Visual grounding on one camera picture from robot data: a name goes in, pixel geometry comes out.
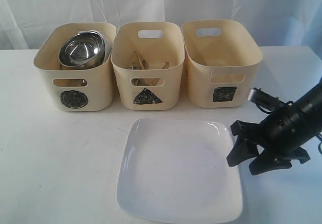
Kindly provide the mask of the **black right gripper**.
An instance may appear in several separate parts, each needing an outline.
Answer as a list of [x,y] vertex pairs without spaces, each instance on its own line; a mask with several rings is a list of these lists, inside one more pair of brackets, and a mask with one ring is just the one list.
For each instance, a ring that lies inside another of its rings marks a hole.
[[255,176],[274,170],[290,169],[292,160],[304,164],[310,156],[301,146],[310,137],[304,114],[295,105],[284,105],[260,123],[235,121],[231,126],[236,142],[226,157],[229,167],[255,158],[249,165]]

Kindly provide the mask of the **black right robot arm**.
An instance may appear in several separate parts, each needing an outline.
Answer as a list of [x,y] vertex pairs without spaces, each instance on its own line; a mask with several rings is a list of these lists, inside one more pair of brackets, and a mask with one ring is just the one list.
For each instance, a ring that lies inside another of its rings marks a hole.
[[282,102],[260,88],[249,90],[247,99],[267,114],[260,123],[235,121],[231,127],[236,142],[226,157],[229,167],[252,159],[250,173],[290,169],[292,160],[310,160],[302,145],[316,137],[321,140],[321,83],[297,101]]

